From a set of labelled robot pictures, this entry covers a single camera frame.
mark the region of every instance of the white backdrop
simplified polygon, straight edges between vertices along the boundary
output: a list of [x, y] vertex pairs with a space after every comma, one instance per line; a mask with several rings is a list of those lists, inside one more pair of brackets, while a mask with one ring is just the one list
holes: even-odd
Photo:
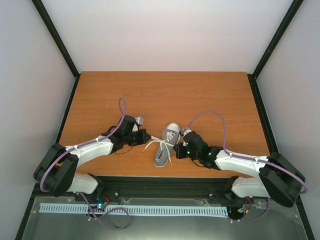
[[0, 3], [0, 239], [13, 240], [74, 78], [31, 0]]
[[258, 78], [279, 148], [304, 174], [302, 195], [315, 239], [320, 239], [320, 1], [301, 5]]
[[252, 73], [292, 0], [43, 0], [79, 71]]

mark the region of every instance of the shoelace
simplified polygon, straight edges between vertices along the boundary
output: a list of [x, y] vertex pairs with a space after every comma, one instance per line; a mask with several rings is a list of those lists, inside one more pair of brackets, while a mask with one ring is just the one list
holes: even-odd
[[171, 132], [171, 131], [167, 131], [167, 132], [166, 132], [166, 137], [165, 137], [164, 140], [162, 140], [162, 139], [160, 139], [160, 138], [157, 138], [157, 137], [155, 137], [155, 136], [151, 136], [151, 139], [153, 139], [153, 140], [150, 141], [150, 142], [145, 146], [145, 148], [143, 149], [142, 152], [144, 152], [151, 144], [153, 144], [153, 143], [160, 143], [160, 152], [163, 150], [162, 145], [164, 145], [165, 148], [166, 148], [166, 151], [168, 152], [170, 164], [172, 165], [171, 157], [170, 157], [171, 152], [169, 151], [168, 146], [173, 147], [174, 144], [171, 144], [171, 143], [168, 143], [168, 142], [171, 141], [175, 136], [176, 136], [176, 134], [173, 133], [173, 132]]

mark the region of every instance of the gray sneaker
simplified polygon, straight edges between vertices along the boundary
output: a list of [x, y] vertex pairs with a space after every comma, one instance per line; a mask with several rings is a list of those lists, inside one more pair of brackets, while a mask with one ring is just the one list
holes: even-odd
[[165, 127], [162, 134], [162, 139], [151, 136], [151, 139], [153, 140], [150, 141], [145, 146], [144, 150], [146, 150], [147, 147], [149, 147], [150, 144], [152, 143], [160, 143], [158, 149], [156, 150], [154, 161], [153, 161], [156, 167], [158, 168], [164, 167], [167, 164], [168, 160], [172, 165], [170, 155], [174, 150], [174, 145], [176, 145], [180, 140], [179, 132], [180, 132], [179, 125], [175, 122], [172, 122]]

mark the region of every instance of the white rubber sole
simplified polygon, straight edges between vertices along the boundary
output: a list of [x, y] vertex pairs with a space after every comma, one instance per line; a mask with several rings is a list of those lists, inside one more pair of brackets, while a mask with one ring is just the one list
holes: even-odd
[[[178, 134], [179, 134], [179, 137], [178, 137], [178, 140], [177, 140], [176, 143], [175, 143], [175, 145], [176, 145], [176, 144], [180, 141], [180, 126], [179, 126], [178, 123], [176, 123], [176, 122], [170, 122], [170, 123], [164, 128], [164, 130], [163, 130], [163, 132], [162, 132], [162, 135], [165, 133], [165, 130], [169, 127], [170, 124], [176, 124], [176, 125], [178, 126], [178, 130], [179, 130], [179, 131], [178, 131]], [[165, 165], [167, 165], [168, 161], [169, 161], [169, 158], [167, 158], [165, 164], [162, 165], [162, 166], [156, 165], [156, 164], [155, 164], [155, 161], [153, 161], [153, 164], [154, 164], [157, 168], [163, 168]]]

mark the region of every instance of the wooden table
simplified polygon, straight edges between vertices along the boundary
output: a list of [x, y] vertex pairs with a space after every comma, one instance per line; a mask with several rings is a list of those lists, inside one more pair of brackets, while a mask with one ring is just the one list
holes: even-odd
[[[245, 72], [82, 72], [60, 143], [75, 145], [96, 138], [117, 125], [118, 99], [125, 97], [127, 115], [144, 118], [143, 128], [161, 138], [176, 122], [184, 128], [199, 112], [221, 113], [227, 124], [227, 148], [251, 155], [268, 155], [268, 147]], [[223, 125], [206, 113], [191, 126], [212, 146], [222, 146]], [[189, 158], [155, 167], [159, 145], [135, 146], [121, 155], [98, 157], [78, 168], [79, 173], [104, 176], [219, 177], [244, 176], [232, 171], [196, 167]], [[129, 149], [124, 147], [120, 152]]]

